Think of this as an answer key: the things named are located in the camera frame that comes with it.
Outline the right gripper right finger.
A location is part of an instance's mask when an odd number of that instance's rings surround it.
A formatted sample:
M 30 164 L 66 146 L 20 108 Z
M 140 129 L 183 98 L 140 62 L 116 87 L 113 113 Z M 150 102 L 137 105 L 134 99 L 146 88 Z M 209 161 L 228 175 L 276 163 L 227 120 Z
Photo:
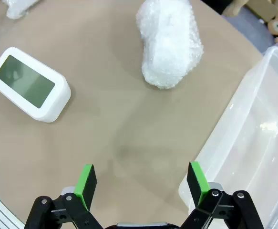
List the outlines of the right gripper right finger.
M 262 229 L 263 224 L 250 194 L 245 190 L 232 195 L 211 188 L 198 162 L 190 162 L 186 177 L 195 208 L 181 229 L 206 229 L 221 219 L 229 229 Z

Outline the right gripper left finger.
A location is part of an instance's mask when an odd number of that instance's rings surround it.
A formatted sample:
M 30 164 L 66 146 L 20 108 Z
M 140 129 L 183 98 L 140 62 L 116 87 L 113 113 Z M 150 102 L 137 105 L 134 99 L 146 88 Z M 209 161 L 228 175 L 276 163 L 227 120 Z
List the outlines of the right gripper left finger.
M 35 199 L 24 227 L 60 229 L 64 223 L 72 223 L 77 229 L 101 229 L 102 226 L 90 212 L 96 185 L 94 165 L 85 165 L 74 191 L 55 200 L 48 196 Z

